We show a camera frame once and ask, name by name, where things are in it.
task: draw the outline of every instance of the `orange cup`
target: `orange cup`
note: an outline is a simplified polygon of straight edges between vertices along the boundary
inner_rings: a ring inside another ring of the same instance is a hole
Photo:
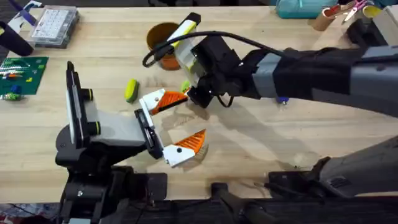
[[[149,50],[154,49],[157,44],[165,42],[177,28],[178,24],[173,22],[164,22],[152,27],[147,34],[147,45]],[[174,54],[165,55],[160,60],[160,64],[165,70],[177,70],[180,68]]]

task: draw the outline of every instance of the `orange gripper pad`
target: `orange gripper pad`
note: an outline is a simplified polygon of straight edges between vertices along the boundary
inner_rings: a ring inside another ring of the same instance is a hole
[[[193,149],[193,151],[198,153],[198,151],[201,149],[203,143],[205,142],[205,136],[206,136],[206,130],[201,130],[198,133],[195,133],[189,137],[187,137],[184,140],[181,140],[174,145],[176,146],[181,146],[185,147],[188,149]]]
[[[160,99],[158,104],[152,111],[152,115],[155,115],[163,110],[169,109],[175,105],[179,105],[188,100],[188,97],[181,92],[177,91],[166,91],[163,97]]]

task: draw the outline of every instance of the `yellow-green object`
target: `yellow-green object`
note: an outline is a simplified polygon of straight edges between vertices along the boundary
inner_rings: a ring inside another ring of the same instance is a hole
[[[365,17],[375,18],[378,14],[380,14],[381,9],[376,6],[365,6],[362,11]]]
[[[124,99],[128,103],[132,103],[137,99],[139,83],[135,79],[130,79],[127,84],[126,91],[124,92]]]
[[[182,93],[185,93],[190,87],[191,87],[191,83],[189,83],[188,80],[185,80],[185,81],[181,84],[181,89],[180,89],[180,91],[181,91]]]

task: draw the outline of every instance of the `teal container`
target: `teal container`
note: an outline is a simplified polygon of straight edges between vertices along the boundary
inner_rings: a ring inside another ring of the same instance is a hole
[[[338,0],[278,0],[276,11],[283,19],[313,19],[322,9],[336,5]]]

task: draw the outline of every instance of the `pen holder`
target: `pen holder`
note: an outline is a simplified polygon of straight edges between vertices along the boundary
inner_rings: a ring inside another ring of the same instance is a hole
[[[0,27],[4,29],[0,35],[0,45],[19,56],[28,56],[33,52],[33,47],[5,22],[0,22]]]
[[[336,19],[335,16],[328,16],[327,12],[330,8],[325,8],[319,13],[318,17],[312,23],[312,27],[317,31],[325,31],[326,28]]]

